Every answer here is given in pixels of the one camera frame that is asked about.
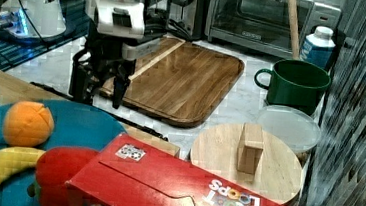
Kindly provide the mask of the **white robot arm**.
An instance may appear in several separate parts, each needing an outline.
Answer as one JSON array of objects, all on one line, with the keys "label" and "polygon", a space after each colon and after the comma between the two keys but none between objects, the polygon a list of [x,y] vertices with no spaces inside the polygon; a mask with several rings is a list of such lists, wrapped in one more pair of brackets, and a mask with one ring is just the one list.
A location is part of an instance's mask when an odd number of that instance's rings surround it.
[{"label": "white robot arm", "polygon": [[151,0],[86,0],[89,16],[85,45],[73,58],[69,94],[92,104],[93,96],[112,79],[113,107],[126,95],[136,61],[154,51],[165,34],[166,12]]}]

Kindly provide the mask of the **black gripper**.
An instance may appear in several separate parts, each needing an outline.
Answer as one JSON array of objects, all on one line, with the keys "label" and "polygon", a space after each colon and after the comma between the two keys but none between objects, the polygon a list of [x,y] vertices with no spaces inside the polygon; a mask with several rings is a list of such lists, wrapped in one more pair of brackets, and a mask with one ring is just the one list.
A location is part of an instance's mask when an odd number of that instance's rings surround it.
[{"label": "black gripper", "polygon": [[85,45],[73,58],[68,93],[75,102],[90,105],[93,103],[91,93],[113,78],[112,106],[118,109],[130,84],[129,76],[135,71],[135,61],[122,56],[124,42],[130,38],[102,34],[95,25],[89,22]]}]

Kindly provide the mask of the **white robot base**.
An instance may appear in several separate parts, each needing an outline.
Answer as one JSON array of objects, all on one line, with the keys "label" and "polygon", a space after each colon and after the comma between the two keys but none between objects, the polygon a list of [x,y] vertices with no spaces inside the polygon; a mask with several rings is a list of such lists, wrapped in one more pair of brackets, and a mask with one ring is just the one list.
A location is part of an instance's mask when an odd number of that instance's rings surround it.
[{"label": "white robot base", "polygon": [[59,0],[6,0],[0,10],[0,29],[19,41],[56,43],[74,33]]}]

